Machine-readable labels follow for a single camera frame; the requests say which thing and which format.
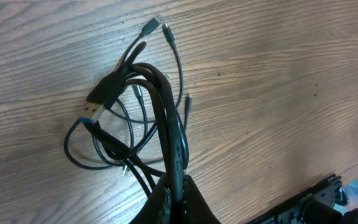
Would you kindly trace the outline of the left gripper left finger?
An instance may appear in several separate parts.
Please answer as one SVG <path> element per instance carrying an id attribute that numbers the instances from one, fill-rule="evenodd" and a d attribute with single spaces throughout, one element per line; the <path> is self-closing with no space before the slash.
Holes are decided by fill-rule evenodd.
<path id="1" fill-rule="evenodd" d="M 172 203 L 167 175 L 163 174 L 140 212 L 130 224 L 169 224 Z"/>

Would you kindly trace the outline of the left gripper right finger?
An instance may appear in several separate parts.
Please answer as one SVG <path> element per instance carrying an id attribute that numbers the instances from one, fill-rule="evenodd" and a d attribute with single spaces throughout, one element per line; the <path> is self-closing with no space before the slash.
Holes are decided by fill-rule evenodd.
<path id="1" fill-rule="evenodd" d="M 220 224 L 209 208 L 194 180 L 186 175 L 183 181 L 183 218 L 186 224 Z"/>

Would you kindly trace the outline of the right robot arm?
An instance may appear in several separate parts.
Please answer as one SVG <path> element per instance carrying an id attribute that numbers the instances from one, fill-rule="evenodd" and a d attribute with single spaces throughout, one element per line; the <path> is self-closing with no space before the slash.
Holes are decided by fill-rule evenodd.
<path id="1" fill-rule="evenodd" d="M 311 200 L 303 210 L 305 224 L 358 224 L 358 208 L 345 214 L 317 201 Z"/>

